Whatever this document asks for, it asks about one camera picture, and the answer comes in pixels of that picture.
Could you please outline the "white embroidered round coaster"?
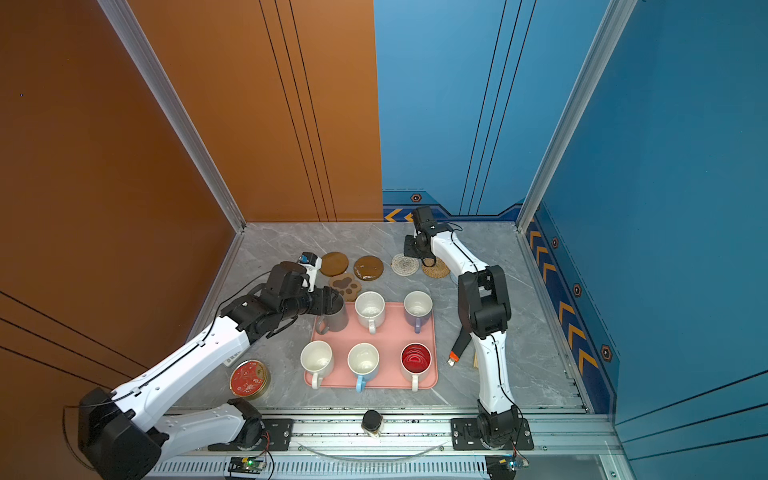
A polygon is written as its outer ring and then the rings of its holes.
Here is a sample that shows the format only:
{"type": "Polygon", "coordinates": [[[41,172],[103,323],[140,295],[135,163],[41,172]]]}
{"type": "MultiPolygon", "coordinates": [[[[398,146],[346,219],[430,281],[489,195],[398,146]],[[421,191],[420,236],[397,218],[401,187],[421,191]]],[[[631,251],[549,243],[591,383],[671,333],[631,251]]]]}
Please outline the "white embroidered round coaster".
{"type": "Polygon", "coordinates": [[[407,257],[402,253],[396,254],[391,262],[392,271],[402,277],[414,275],[420,270],[420,265],[421,262],[418,259],[407,257]]]}

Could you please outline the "woven rattan round coaster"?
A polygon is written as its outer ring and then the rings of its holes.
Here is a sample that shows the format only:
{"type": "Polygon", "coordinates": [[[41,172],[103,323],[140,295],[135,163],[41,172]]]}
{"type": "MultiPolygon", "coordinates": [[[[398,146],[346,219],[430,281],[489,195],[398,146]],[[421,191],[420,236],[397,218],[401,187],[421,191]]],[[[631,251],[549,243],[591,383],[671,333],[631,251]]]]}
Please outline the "woven rattan round coaster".
{"type": "Polygon", "coordinates": [[[422,265],[424,274],[433,279],[442,279],[450,275],[450,269],[445,262],[436,258],[431,265],[422,265]]]}

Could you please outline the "grey mug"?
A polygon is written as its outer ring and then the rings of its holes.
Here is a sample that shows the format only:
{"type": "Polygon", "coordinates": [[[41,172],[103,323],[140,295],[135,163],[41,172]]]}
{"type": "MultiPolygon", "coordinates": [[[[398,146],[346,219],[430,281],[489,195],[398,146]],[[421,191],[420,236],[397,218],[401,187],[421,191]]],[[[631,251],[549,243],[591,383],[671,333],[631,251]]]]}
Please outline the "grey mug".
{"type": "Polygon", "coordinates": [[[329,332],[340,332],[347,327],[349,319],[345,300],[341,298],[335,301],[332,310],[332,313],[316,318],[314,329],[317,334],[325,335],[329,332]]]}

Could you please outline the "plain brown round coaster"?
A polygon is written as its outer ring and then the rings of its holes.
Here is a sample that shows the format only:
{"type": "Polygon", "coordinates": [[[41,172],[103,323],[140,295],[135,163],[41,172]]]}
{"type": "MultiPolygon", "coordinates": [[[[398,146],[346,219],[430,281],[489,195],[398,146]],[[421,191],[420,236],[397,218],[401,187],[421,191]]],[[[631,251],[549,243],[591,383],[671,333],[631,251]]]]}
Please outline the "plain brown round coaster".
{"type": "Polygon", "coordinates": [[[321,257],[320,272],[326,277],[334,277],[346,272],[349,259],[346,254],[334,251],[321,257]]]}

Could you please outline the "brown coaster with scratches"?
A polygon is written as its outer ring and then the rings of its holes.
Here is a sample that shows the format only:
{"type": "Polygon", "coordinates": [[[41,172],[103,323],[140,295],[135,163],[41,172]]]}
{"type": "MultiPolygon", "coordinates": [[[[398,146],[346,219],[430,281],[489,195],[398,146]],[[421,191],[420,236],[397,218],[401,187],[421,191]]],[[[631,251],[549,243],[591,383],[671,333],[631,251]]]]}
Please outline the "brown coaster with scratches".
{"type": "Polygon", "coordinates": [[[384,273],[384,264],[377,256],[366,255],[356,260],[353,273],[362,281],[374,281],[384,273]]]}

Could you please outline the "cork paw-shaped coaster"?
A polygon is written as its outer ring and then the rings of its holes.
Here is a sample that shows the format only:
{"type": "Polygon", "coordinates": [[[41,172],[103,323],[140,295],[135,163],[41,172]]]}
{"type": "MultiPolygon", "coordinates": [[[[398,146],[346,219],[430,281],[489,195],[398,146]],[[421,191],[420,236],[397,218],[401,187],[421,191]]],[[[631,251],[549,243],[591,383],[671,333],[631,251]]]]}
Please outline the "cork paw-shaped coaster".
{"type": "Polygon", "coordinates": [[[337,290],[346,302],[354,302],[362,291],[362,281],[351,273],[331,277],[328,285],[337,290]]]}

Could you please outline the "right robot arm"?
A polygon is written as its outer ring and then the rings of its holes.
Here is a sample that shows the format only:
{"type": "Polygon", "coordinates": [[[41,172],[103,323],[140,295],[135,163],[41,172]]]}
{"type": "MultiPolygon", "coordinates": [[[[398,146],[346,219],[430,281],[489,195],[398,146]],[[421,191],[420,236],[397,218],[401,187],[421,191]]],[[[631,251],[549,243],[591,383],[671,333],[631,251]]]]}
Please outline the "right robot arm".
{"type": "Polygon", "coordinates": [[[461,331],[449,363],[455,364],[469,344],[474,347],[480,375],[478,429],[488,447],[500,449],[514,441],[523,421],[513,399],[506,360],[512,311],[505,272],[471,253],[456,229],[438,222],[430,207],[415,209],[412,220],[414,233],[405,237],[403,254],[425,266],[441,260],[457,278],[461,331]]]}

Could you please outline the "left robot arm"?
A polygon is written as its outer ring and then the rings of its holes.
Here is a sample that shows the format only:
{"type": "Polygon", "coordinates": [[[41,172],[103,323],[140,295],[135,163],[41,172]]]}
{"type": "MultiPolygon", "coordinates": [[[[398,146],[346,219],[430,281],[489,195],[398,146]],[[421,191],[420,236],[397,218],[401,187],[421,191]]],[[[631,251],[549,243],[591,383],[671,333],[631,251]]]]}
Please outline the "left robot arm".
{"type": "Polygon", "coordinates": [[[199,448],[257,446],[261,413],[244,399],[181,416],[168,410],[218,366],[271,338],[302,315],[330,315],[344,304],[335,289],[318,287],[322,260],[303,253],[275,265],[267,281],[223,307],[188,343],[111,391],[96,388],[79,402],[77,445],[103,479],[142,479],[157,463],[199,448]]]}

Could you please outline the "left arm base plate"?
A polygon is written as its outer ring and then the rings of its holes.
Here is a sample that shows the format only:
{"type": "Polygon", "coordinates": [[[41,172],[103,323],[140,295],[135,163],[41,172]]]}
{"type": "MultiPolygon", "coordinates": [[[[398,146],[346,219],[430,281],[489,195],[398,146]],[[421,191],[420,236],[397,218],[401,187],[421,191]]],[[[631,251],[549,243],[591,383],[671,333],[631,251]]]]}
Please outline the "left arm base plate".
{"type": "Polygon", "coordinates": [[[239,434],[233,442],[217,443],[206,447],[211,452],[285,452],[289,450],[293,434],[294,420],[286,418],[266,418],[261,426],[239,434]]]}

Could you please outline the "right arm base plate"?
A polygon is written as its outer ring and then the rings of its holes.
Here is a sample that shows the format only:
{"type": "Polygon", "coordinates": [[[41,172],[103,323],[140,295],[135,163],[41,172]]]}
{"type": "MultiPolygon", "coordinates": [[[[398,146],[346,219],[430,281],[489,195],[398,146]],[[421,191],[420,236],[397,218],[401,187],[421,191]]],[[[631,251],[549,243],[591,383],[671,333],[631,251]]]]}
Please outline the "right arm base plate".
{"type": "Polygon", "coordinates": [[[452,448],[457,451],[469,450],[517,450],[535,449],[529,422],[523,418],[521,426],[506,437],[503,445],[490,445],[483,441],[476,417],[452,418],[450,420],[452,448]]]}

